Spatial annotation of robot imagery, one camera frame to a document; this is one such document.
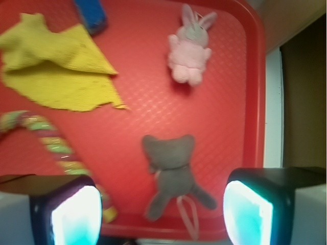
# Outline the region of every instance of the cat leg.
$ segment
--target cat leg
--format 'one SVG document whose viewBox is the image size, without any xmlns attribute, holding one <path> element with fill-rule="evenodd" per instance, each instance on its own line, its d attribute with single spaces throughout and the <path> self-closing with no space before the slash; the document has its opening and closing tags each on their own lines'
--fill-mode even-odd
<svg viewBox="0 0 327 245">
<path fill-rule="evenodd" d="M 216 200 L 196 183 L 191 189 L 191 194 L 196 197 L 206 208 L 215 209 L 217 207 Z"/>
<path fill-rule="evenodd" d="M 149 210 L 147 212 L 147 218 L 151 221 L 159 219 L 170 199 L 170 196 L 158 192 L 151 201 Z"/>
</svg>

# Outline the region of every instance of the yellow cloth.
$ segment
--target yellow cloth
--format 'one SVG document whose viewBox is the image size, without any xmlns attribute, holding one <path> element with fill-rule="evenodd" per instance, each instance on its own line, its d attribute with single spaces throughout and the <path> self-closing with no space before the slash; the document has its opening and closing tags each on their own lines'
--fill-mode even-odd
<svg viewBox="0 0 327 245">
<path fill-rule="evenodd" d="M 58 34 L 47 29 L 42 14 L 21 14 L 20 23 L 0 36 L 0 49 L 4 84 L 40 105 L 126 108 L 109 78 L 116 70 L 81 24 Z"/>
</svg>

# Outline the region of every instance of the bunny ear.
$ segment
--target bunny ear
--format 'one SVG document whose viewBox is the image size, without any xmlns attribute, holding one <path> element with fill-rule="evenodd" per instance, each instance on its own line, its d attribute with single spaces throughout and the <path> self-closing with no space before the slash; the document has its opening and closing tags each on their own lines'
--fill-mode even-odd
<svg viewBox="0 0 327 245">
<path fill-rule="evenodd" d="M 182 21 L 183 21 L 183 26 L 185 27 L 195 21 L 193 11 L 188 4 L 183 5 Z"/>
<path fill-rule="evenodd" d="M 217 18 L 217 14 L 215 12 L 212 12 L 204 16 L 202 19 L 200 19 L 199 24 L 204 29 L 208 30 L 209 27 L 211 27 L 212 24 L 215 22 L 216 18 Z"/>
</svg>

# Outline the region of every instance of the plush toy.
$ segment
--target plush toy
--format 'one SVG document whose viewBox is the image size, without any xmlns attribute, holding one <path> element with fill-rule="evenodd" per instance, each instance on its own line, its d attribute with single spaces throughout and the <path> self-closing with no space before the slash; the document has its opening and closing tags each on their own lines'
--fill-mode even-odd
<svg viewBox="0 0 327 245">
<path fill-rule="evenodd" d="M 191 194 L 208 209 L 215 209 L 217 203 L 195 181 L 190 160 L 195 140 L 192 135 L 178 139 L 158 140 L 151 135 L 143 138 L 143 147 L 150 159 L 150 173 L 157 172 L 158 193 L 153 198 L 147 218 L 160 218 L 169 200 Z"/>
<path fill-rule="evenodd" d="M 172 77 L 178 83 L 188 82 L 196 86 L 202 82 L 202 73 L 210 58 L 212 50 L 207 48 L 209 36 L 206 30 L 214 23 L 217 14 L 212 12 L 200 20 L 198 13 L 194 13 L 187 4 L 182 8 L 183 26 L 176 35 L 168 37 L 170 54 L 168 66 L 172 70 Z"/>
</svg>

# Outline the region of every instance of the striped toy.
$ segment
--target striped toy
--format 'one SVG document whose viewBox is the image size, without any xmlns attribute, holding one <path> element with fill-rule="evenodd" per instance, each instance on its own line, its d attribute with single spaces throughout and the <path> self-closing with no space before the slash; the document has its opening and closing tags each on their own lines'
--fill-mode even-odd
<svg viewBox="0 0 327 245">
<path fill-rule="evenodd" d="M 45 117 L 30 111 L 13 111 L 3 114 L 0 117 L 0 138 L 4 133 L 17 127 L 25 127 L 35 132 L 67 175 L 89 175 L 92 177 L 91 172 L 85 168 L 60 132 Z M 116 218 L 117 211 L 112 206 L 109 195 L 104 188 L 97 184 L 97 181 L 95 183 L 101 194 L 103 220 L 107 223 L 111 222 Z"/>
</svg>

